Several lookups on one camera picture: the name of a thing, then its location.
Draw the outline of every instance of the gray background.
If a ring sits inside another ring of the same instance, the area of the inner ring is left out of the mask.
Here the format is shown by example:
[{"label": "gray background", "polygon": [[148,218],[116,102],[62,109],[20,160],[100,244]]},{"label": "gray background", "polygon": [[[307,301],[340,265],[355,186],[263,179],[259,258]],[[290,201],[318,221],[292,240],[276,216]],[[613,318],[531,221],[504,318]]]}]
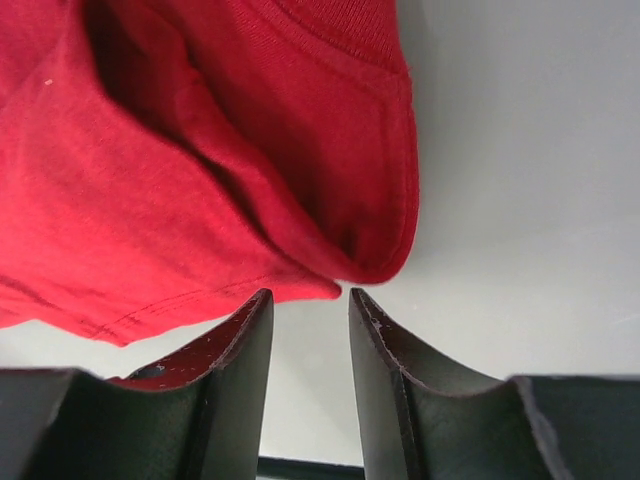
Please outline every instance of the gray background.
[{"label": "gray background", "polygon": [[[398,8],[422,211],[406,268],[371,293],[489,374],[637,373],[640,2]],[[263,454],[361,463],[345,299],[276,320]],[[125,375],[212,324],[118,350],[31,322],[0,332],[0,364]]]}]

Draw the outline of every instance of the white surface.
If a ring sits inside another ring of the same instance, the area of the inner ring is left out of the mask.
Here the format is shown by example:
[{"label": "white surface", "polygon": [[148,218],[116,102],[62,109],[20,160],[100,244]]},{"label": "white surface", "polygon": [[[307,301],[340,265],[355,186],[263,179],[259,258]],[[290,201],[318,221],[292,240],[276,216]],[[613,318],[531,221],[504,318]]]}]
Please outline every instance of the white surface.
[{"label": "white surface", "polygon": [[[370,293],[486,373],[640,371],[640,2],[400,0],[422,213]],[[277,309],[262,451],[361,462],[346,301]],[[126,374],[210,328],[119,351],[38,324],[0,364]]]}]

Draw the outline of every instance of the black plastic part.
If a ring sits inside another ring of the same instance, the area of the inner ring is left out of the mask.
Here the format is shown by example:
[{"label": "black plastic part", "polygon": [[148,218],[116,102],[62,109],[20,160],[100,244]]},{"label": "black plastic part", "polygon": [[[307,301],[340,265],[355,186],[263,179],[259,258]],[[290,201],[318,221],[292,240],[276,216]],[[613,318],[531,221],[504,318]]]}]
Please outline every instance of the black plastic part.
[{"label": "black plastic part", "polygon": [[514,377],[455,362],[351,292],[367,480],[626,480],[640,472],[637,378]]},{"label": "black plastic part", "polygon": [[0,371],[0,477],[255,480],[273,300],[128,379]]}]

